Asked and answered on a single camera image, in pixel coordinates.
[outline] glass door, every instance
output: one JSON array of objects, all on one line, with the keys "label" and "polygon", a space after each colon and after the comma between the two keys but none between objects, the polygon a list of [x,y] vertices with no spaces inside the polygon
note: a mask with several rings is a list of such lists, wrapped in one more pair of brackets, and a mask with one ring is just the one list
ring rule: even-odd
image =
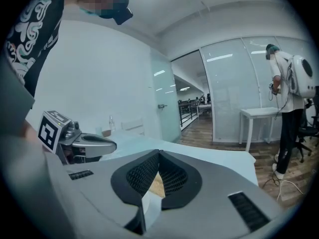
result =
[{"label": "glass door", "polygon": [[171,63],[159,52],[151,49],[151,65],[162,138],[175,142],[180,138],[181,130]]}]

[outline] black pants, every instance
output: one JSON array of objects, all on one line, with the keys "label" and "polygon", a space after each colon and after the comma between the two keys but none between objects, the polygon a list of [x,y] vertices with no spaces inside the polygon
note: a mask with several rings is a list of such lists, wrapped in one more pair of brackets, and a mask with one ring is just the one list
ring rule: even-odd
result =
[{"label": "black pants", "polygon": [[282,113],[283,125],[281,128],[280,152],[277,164],[277,171],[279,173],[284,174],[288,168],[301,124],[303,111],[303,109],[298,109],[290,113]]}]

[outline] white graphic print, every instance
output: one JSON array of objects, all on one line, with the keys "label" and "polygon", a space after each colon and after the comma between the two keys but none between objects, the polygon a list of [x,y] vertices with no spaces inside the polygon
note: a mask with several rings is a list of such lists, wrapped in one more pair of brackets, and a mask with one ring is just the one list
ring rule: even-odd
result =
[{"label": "white graphic print", "polygon": [[[56,30],[56,28],[57,28],[58,25],[60,24],[61,20],[62,20],[62,16],[61,16],[60,20],[58,21],[57,25],[55,26],[54,31]],[[57,35],[56,35],[54,38],[53,38],[53,34],[52,34],[52,35],[50,36],[48,42],[47,42],[47,43],[45,44],[45,46],[43,47],[43,49],[39,52],[38,57],[41,55],[41,52],[42,52],[43,50],[46,50],[46,49],[50,48],[51,46],[53,46],[53,45],[56,43],[56,41],[58,40],[58,38],[59,38],[59,33],[57,33]]]},{"label": "white graphic print", "polygon": [[[11,29],[8,38],[12,37],[14,31],[20,33],[21,44],[15,47],[13,43],[7,42],[6,46],[10,54],[10,61],[14,69],[24,77],[30,67],[35,63],[35,58],[29,57],[39,36],[39,30],[43,26],[47,8],[51,0],[32,0],[23,10],[19,17],[20,22]],[[36,13],[37,22],[29,22],[32,13]]]}]

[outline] white t-shirt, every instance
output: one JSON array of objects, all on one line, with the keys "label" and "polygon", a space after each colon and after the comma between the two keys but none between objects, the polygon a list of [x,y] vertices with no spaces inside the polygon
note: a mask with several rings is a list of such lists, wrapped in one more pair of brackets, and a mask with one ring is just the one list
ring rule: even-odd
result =
[{"label": "white t-shirt", "polygon": [[304,109],[304,99],[300,96],[289,93],[289,83],[287,83],[287,71],[288,71],[288,60],[292,57],[291,54],[277,51],[275,55],[270,57],[270,65],[272,77],[279,75],[281,77],[281,94],[278,94],[278,100],[281,99],[281,107],[279,109],[283,113],[289,113],[297,109]]}]

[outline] water bottle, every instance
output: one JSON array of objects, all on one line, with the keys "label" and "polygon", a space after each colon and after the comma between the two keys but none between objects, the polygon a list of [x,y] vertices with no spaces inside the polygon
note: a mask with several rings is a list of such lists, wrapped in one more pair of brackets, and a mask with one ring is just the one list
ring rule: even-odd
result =
[{"label": "water bottle", "polygon": [[112,115],[110,115],[110,118],[109,118],[109,125],[110,125],[110,130],[112,132],[115,131],[115,123],[114,123],[114,120],[112,118]]}]

